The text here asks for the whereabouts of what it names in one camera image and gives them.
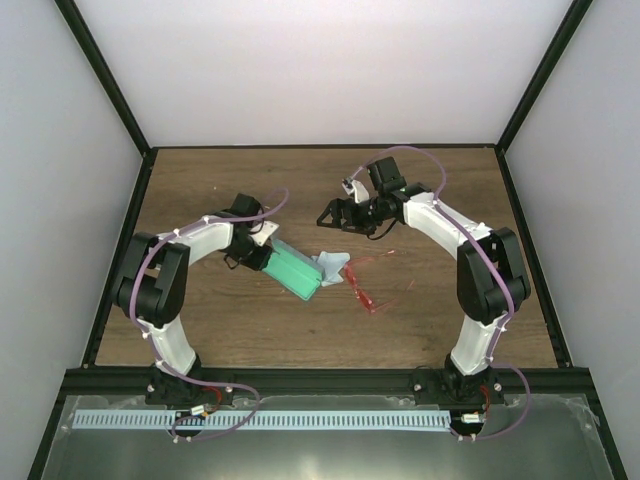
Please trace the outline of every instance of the red wire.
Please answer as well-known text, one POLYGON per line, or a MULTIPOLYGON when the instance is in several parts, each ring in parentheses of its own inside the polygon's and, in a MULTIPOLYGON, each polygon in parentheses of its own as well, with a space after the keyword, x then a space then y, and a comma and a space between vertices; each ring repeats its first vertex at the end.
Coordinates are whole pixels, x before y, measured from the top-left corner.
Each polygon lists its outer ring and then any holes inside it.
MULTIPOLYGON (((380 255, 376 255, 376 256, 372 256, 372 257, 355 258, 355 259, 350 260, 349 262, 347 262, 345 264, 345 266, 344 266, 344 274, 345 274, 345 277, 347 278, 347 282, 349 283, 349 285, 351 285, 351 288, 353 288, 353 291, 356 294, 356 298, 360 301, 360 303, 364 306, 364 308, 371 314, 386 309, 387 307, 393 305, 396 302, 396 300, 398 300, 398 299, 394 298, 392 300, 389 300, 388 302, 383 303, 382 305, 377 305, 373 301, 373 299, 367 294, 367 292, 365 292, 358 285, 358 280, 356 279, 356 275, 353 272, 352 265, 357 264, 357 263, 369 262, 371 260, 375 260, 375 259, 380 258, 380 257, 385 257, 387 255, 392 255, 394 253, 396 253, 395 250, 389 250, 386 253, 382 253, 380 255)), ((415 283, 415 281, 411 280, 411 283, 407 287, 407 290, 410 290, 414 283, 415 283)))
POLYGON ((486 406, 484 408, 484 413, 485 413, 485 422, 486 422, 489 419, 489 407, 491 406, 491 399, 489 398, 489 389, 487 387, 485 387, 484 385, 481 385, 480 391, 484 395, 484 399, 485 399, 486 406))
POLYGON ((216 406, 213 407, 213 410, 207 413, 212 414, 217 412, 220 408, 220 404, 222 403, 222 392, 220 392, 220 390, 218 390, 216 387, 203 387, 202 390, 205 392, 214 392, 216 394, 216 398, 218 399, 218 401, 216 402, 216 406))

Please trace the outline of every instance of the wooden platform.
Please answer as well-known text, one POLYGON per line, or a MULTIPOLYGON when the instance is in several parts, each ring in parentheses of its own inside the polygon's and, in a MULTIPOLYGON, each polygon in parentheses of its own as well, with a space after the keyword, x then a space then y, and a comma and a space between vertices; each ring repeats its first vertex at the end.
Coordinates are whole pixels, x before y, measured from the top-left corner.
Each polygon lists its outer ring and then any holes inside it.
MULTIPOLYGON (((394 249, 393 256, 356 273, 379 301, 398 298, 369 315, 345 282, 304 302, 264 273, 229 270, 222 254, 191 267, 182 319, 190 343, 208 366, 439 367, 454 346, 463 313, 456 299, 456 266, 435 242, 398 225, 383 240, 319 228, 329 200, 344 197, 340 180, 376 153, 363 149, 185 149, 160 151, 137 231, 159 233, 231 205, 238 192, 264 198, 286 186, 291 200, 273 220, 280 238, 307 255, 321 250, 352 258, 394 249), (405 291, 411 281, 413 287, 405 291)), ((442 199, 469 218, 516 231, 491 149, 442 149, 448 172, 442 199)), ((394 155, 409 182, 436 187, 437 168, 425 158, 394 155)), ((546 327, 534 294, 509 326, 496 360, 522 367, 554 367, 546 327)), ((113 309, 99 365, 149 364, 140 332, 113 309)))

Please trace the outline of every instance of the black metal frame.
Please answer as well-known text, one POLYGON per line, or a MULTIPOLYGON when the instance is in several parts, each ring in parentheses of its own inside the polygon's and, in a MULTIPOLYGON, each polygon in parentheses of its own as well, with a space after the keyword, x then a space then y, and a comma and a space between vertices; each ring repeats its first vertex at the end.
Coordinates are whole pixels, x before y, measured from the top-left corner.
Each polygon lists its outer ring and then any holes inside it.
MULTIPOLYGON (((114 108, 120 115, 131 138, 142 156, 142 164, 136 182, 135 190, 127 211, 120 238, 109 269, 109 275, 100 300, 91 335, 82 361, 82 368, 68 370, 57 400, 53 407, 49 423, 45 429, 42 442, 36 454, 30 480, 41 478, 49 455, 53 436, 62 413, 65 399, 69 395, 141 395, 146 391, 149 382, 149 369, 143 367, 101 367, 95 365, 96 355, 102 340, 104 328, 111 309, 109 291, 115 273, 122 261, 126 246, 132 237, 137 223, 140 208, 145 197, 146 189, 151 177, 152 169, 159 148, 150 148, 135 120, 115 78, 105 62, 91 32, 82 19, 82 15, 73 0, 55 0, 63 16, 67 20, 71 31, 84 51, 89 63, 102 83, 114 108)), ((540 262, 538 260, 533 241, 524 213, 513 185, 505 152, 515 138, 518 130, 544 84, 551 75, 553 68, 560 59, 573 33, 587 12, 592 0, 574 0, 568 9, 564 20, 556 32, 544 57, 542 58, 529 86, 520 103, 513 113, 504 133, 497 145, 488 144, 419 144, 423 148, 493 148, 498 165, 507 189, 511 208, 522 240, 523 249, 527 257, 531 276, 538 292, 540 305, 554 349, 557 369, 526 369, 524 373, 534 393, 549 394, 584 394, 589 406, 600 420, 598 433, 607 452, 609 463, 616 479, 626 479, 622 461, 609 430, 604 412, 593 385, 588 369, 573 367, 567 344, 558 322, 549 289, 547 287, 540 262)), ((160 148, 385 148, 390 145, 278 145, 251 147, 160 147, 160 148)), ((304 369, 214 369, 204 368, 204 378, 232 378, 234 381, 256 387, 264 395, 283 394, 414 394, 412 385, 416 375, 421 371, 411 369, 394 370, 304 370, 304 369)), ((521 393, 522 385, 515 374, 510 371, 499 372, 504 393, 521 393)))

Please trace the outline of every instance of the red transparent object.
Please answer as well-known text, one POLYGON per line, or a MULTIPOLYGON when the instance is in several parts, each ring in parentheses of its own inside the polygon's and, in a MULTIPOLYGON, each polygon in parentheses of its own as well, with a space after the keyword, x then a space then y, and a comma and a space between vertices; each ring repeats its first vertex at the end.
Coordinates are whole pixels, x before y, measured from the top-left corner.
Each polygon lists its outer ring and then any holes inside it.
MULTIPOLYGON (((353 273, 353 266, 359 263, 371 262, 373 260, 376 260, 377 258, 384 257, 387 255, 393 255, 394 253, 395 253, 395 250, 389 250, 388 252, 383 253, 381 255, 377 255, 375 257, 356 258, 355 260, 351 260, 350 262, 347 262, 347 264, 344 266, 344 276, 347 279, 347 282, 349 282, 349 285, 351 285, 351 288, 353 288, 353 291, 356 294, 356 298, 360 301, 362 306, 367 309, 369 313, 381 312, 386 308, 388 308, 389 306, 393 305, 398 299, 394 298, 393 300, 389 300, 388 302, 384 302, 380 305, 376 304, 373 301, 373 299, 369 296, 369 294, 365 292, 362 288, 360 288, 360 286, 358 285, 358 280, 355 274, 353 273)), ((407 287, 407 290, 409 290, 412 287, 412 285, 413 285, 413 280, 407 287)))

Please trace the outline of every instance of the light blue cloth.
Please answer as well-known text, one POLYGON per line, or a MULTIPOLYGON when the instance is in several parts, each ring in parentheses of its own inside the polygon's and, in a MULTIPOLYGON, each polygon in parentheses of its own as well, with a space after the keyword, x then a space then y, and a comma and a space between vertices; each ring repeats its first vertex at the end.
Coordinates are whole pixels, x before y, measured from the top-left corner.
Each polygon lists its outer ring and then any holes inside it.
POLYGON ((324 267, 324 275, 322 276, 323 287, 344 281, 340 276, 340 270, 343 269, 350 259, 351 255, 348 253, 320 252, 320 255, 311 257, 311 260, 324 267))

